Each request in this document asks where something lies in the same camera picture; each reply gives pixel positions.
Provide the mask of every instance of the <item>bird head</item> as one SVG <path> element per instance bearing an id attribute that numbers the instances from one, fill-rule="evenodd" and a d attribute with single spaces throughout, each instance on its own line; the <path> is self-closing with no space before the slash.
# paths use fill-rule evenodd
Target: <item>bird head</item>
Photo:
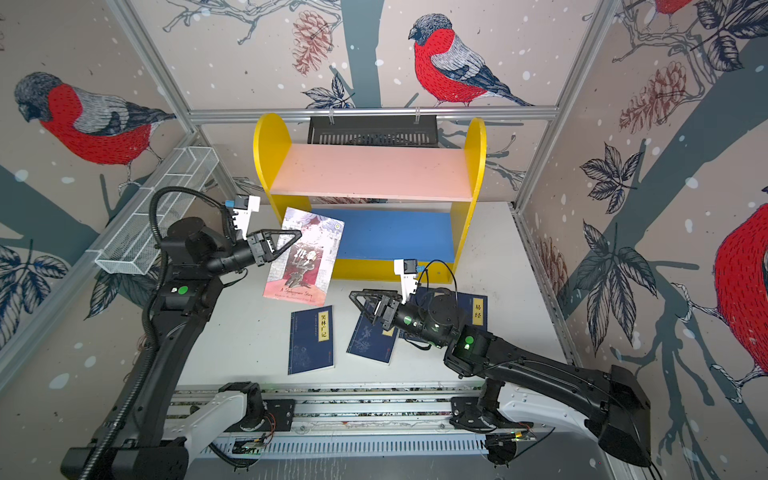
<path id="1" fill-rule="evenodd" d="M 62 82 L 54 75 L 36 71 L 21 79 L 16 84 L 13 95 L 18 104 L 18 111 L 26 121 L 51 121 L 51 111 L 48 109 L 48 93 L 61 85 Z"/>
<path id="2" fill-rule="evenodd" d="M 443 28 L 453 28 L 453 25 L 451 24 L 451 21 L 448 20 L 448 17 L 442 13 L 423 15 L 413 24 L 408 39 L 415 40 L 420 47 L 423 47 L 433 33 Z"/>

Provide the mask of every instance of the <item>white table surface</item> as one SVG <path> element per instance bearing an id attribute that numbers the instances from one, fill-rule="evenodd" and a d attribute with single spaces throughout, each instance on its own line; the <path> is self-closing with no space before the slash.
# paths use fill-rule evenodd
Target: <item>white table surface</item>
<path id="1" fill-rule="evenodd" d="M 269 206 L 255 213 L 251 230 L 279 228 Z M 262 386 L 294 384 L 368 387 L 456 385 L 458 375 L 442 363 L 444 349 L 423 352 L 398 339 L 389 365 L 348 354 L 359 311 L 352 290 L 399 290 L 399 283 L 331 280 L 335 366 L 289 376 L 290 314 L 314 308 L 262 296 L 269 266 L 225 289 L 197 339 L 179 386 L 252 381 Z M 503 202 L 478 203 L 456 272 L 458 290 L 488 296 L 488 331 L 510 343 L 563 362 L 563 352 L 531 271 L 515 223 Z M 477 383 L 478 379 L 461 382 Z"/>

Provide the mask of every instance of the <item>book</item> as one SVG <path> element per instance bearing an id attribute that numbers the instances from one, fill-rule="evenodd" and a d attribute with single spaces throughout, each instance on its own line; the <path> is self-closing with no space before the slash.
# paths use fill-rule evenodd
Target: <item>book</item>
<path id="1" fill-rule="evenodd" d="M 290 314 L 288 375 L 333 366 L 333 307 Z"/>
<path id="2" fill-rule="evenodd" d="M 416 293 L 411 295 L 408 299 L 408 303 L 425 308 L 427 294 L 432 291 L 434 291 L 434 289 L 431 288 L 427 290 L 425 287 L 420 286 L 416 289 Z M 488 297 L 486 295 L 459 292 L 458 307 L 460 310 L 460 325 L 473 325 L 484 332 L 488 331 Z M 400 338 L 412 342 L 422 342 L 422 340 L 410 336 L 405 332 L 400 332 Z"/>
<path id="3" fill-rule="evenodd" d="M 366 309 L 373 311 L 373 305 L 366 303 Z M 395 348 L 395 340 L 397 340 L 396 331 L 395 328 L 385 331 L 381 323 L 373 325 L 360 313 L 355 332 L 352 334 L 352 339 L 349 340 L 346 352 L 378 362 L 389 363 L 392 358 L 392 350 Z"/>
<path id="4" fill-rule="evenodd" d="M 282 228 L 301 230 L 301 238 L 270 265 L 264 296 L 324 305 L 344 222 L 288 207 Z M 288 240 L 287 235 L 281 235 L 277 248 Z"/>

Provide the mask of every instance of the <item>bird illustration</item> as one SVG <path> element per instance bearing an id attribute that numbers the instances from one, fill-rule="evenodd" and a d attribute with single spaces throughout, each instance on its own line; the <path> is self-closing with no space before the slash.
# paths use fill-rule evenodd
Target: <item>bird illustration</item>
<path id="1" fill-rule="evenodd" d="M 733 384 L 733 403 L 742 403 L 744 384 L 768 376 L 768 204 L 762 205 L 744 223 L 731 232 L 717 249 L 714 266 L 717 307 L 693 303 L 684 285 L 672 283 L 683 291 L 690 320 L 693 309 L 723 321 L 736 340 L 752 356 L 755 366 L 741 380 L 735 380 L 720 365 L 712 365 Z"/>
<path id="2" fill-rule="evenodd" d="M 27 122 L 37 118 L 73 154 L 94 164 L 125 165 L 128 179 L 118 186 L 120 192 L 129 184 L 138 185 L 131 180 L 131 162 L 144 150 L 152 151 L 149 140 L 155 128 L 176 118 L 114 95 L 73 87 L 41 71 L 21 79 L 14 96 Z"/>
<path id="3" fill-rule="evenodd" d="M 413 24 L 408 39 L 415 41 L 416 77 L 424 89 L 443 102 L 469 102 L 482 97 L 502 97 L 530 107 L 515 97 L 509 87 L 493 75 L 485 60 L 464 45 L 448 17 L 423 15 Z"/>

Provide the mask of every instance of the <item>blue shelf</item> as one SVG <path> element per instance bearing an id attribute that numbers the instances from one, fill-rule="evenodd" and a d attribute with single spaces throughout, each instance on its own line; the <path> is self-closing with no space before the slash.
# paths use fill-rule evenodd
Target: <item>blue shelf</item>
<path id="1" fill-rule="evenodd" d="M 340 259 L 396 260 L 416 258 L 452 263 L 450 214 L 397 210 L 313 209 L 314 214 L 344 222 Z"/>

